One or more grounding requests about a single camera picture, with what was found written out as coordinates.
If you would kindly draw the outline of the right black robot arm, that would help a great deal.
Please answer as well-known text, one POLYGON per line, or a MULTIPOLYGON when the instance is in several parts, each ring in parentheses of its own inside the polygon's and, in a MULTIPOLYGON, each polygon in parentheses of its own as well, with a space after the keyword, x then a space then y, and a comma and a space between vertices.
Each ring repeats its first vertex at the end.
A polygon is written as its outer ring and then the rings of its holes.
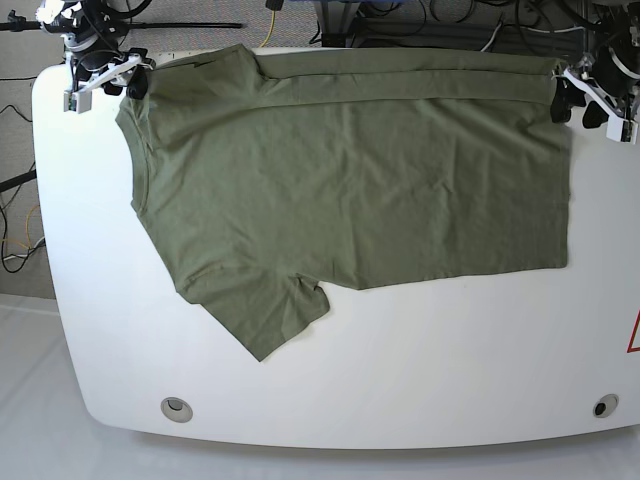
POLYGON ((106 1, 44 1, 36 11, 43 31, 63 39, 70 84, 64 91, 64 109, 83 113, 91 109, 92 93, 141 100, 148 90, 147 72, 155 68, 145 49, 120 48, 127 36, 126 23, 142 13, 150 3, 141 2, 127 11, 106 1))

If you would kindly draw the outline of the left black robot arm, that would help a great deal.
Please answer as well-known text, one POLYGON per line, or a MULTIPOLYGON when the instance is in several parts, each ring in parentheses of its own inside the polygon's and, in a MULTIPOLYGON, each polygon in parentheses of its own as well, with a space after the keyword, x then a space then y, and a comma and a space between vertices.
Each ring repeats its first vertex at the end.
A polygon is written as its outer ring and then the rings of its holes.
POLYGON ((604 125, 608 139, 634 144, 639 138, 639 3, 597 1, 592 22, 567 2, 558 8, 585 30, 579 61, 555 72, 551 106, 555 123, 566 123, 574 108, 582 126, 604 125))

